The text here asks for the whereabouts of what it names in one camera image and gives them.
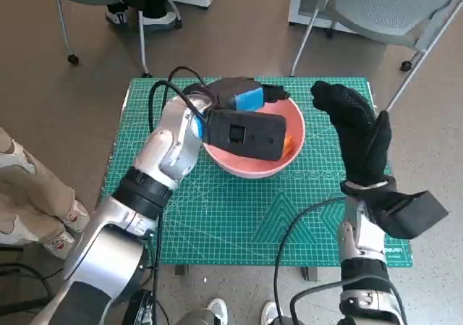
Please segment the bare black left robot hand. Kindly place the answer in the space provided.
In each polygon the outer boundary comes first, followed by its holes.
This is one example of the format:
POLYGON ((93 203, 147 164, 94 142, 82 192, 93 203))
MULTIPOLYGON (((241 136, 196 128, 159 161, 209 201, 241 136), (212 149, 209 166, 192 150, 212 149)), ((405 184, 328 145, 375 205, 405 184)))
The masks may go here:
POLYGON ((287 100, 290 94, 280 85, 264 84, 253 77, 224 77, 209 85, 218 106, 236 111, 257 111, 266 103, 287 100))

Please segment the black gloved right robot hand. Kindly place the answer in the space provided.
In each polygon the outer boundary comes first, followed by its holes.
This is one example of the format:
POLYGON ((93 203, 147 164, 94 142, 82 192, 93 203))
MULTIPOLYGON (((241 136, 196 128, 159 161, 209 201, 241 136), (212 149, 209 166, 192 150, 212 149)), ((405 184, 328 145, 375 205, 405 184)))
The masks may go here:
POLYGON ((385 181, 391 143, 388 112, 376 116, 364 97, 341 84, 317 81, 310 92, 313 106, 327 113, 336 129, 346 179, 362 187, 385 181))

